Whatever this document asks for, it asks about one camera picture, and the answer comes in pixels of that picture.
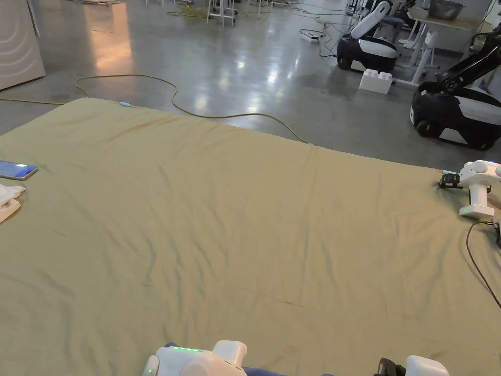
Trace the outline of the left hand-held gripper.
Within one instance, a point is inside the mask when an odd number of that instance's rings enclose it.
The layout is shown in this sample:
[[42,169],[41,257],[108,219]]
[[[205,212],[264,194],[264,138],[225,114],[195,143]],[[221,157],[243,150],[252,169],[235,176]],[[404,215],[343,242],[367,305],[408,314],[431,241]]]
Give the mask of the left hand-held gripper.
[[179,346],[160,348],[146,361],[148,376],[245,376],[242,362],[247,346],[220,340],[212,350]]

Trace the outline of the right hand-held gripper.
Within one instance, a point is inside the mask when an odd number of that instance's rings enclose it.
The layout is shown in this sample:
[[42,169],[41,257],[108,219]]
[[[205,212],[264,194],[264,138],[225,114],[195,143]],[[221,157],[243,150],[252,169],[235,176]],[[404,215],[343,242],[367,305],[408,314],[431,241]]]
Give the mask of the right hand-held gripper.
[[405,364],[397,364],[388,358],[381,358],[377,369],[378,376],[449,376],[440,362],[416,355],[406,358]]

